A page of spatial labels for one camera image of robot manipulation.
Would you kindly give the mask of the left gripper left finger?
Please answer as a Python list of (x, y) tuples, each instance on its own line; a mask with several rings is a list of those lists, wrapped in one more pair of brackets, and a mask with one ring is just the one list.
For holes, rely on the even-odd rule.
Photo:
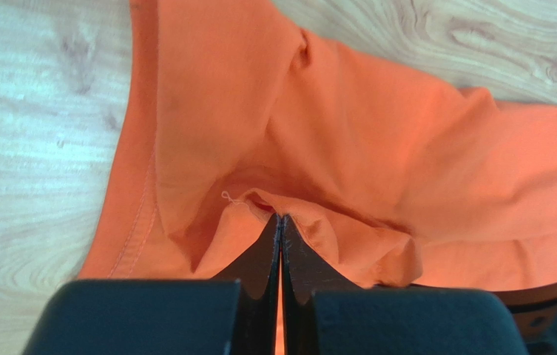
[(26, 354), (273, 354), (281, 219), (208, 280), (78, 280), (50, 299)]

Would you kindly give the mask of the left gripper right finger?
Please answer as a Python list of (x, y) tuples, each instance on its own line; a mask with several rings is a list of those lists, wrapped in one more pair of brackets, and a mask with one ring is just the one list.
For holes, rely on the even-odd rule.
[(510, 312), (476, 289), (361, 288), (282, 221), (287, 354), (525, 354)]

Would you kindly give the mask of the orange t shirt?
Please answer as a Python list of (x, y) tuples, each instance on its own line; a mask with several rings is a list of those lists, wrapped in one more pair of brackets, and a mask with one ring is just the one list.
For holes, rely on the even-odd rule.
[(208, 278), (288, 214), (356, 284), (557, 282), (557, 106), (319, 37), (270, 1), (131, 1), (82, 279)]

